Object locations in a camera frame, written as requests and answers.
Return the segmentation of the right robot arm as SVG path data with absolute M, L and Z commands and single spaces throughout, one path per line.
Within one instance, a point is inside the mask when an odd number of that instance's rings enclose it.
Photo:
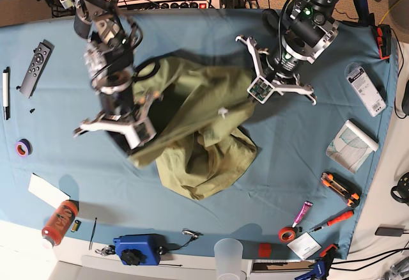
M 139 80 L 134 69 L 134 51 L 143 32 L 127 18 L 130 32 L 121 23 L 118 0 L 60 0 L 64 8 L 74 8 L 73 28 L 87 41 L 84 61 L 89 83 L 100 99 L 102 110 L 94 120 L 84 120 L 74 130 L 75 137 L 87 132 L 117 134 L 133 150 L 156 136 L 148 117 L 154 101 L 161 98 L 149 89 L 136 100 L 133 85 Z

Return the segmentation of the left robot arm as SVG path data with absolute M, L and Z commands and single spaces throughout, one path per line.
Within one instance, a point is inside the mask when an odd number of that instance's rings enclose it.
M 298 69 L 304 62 L 313 64 L 338 35 L 339 22 L 332 13 L 339 0 L 286 0 L 281 12 L 264 10 L 277 20 L 279 45 L 270 52 L 257 46 L 252 37 L 238 35 L 247 47 L 256 73 L 247 88 L 250 96 L 264 104 L 274 93 L 297 93 L 317 103 L 313 87 L 300 81 Z

